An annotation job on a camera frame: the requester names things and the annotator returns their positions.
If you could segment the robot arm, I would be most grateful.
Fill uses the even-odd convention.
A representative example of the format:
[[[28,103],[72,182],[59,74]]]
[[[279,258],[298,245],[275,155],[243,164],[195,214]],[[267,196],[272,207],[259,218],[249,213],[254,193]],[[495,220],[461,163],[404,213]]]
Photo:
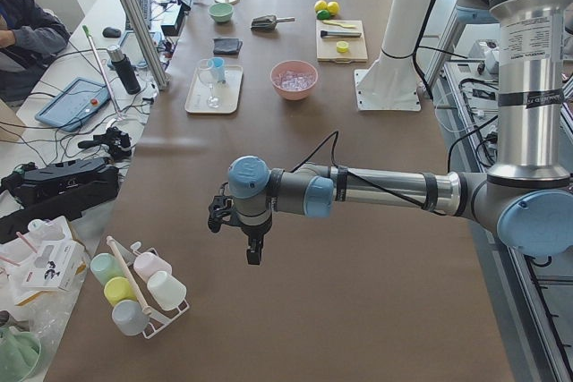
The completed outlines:
[[[497,157],[483,174],[445,175],[305,164],[271,169],[240,157],[209,208],[208,226],[239,227],[246,256],[261,262],[276,212],[328,216],[336,201],[420,208],[475,221],[530,257],[572,244],[570,174],[559,163],[564,12],[572,0],[458,0],[461,17],[476,13],[500,25]]]

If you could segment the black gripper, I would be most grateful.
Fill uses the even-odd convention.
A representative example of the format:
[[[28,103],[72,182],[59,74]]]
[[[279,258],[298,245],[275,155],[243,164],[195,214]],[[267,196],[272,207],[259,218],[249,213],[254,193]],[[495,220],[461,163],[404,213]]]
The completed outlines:
[[[208,228],[218,233],[222,225],[239,227],[248,236],[247,263],[260,265],[264,235],[272,227],[272,213],[268,206],[267,187],[255,186],[252,196],[241,198],[225,194],[228,182],[223,183],[209,205]]]

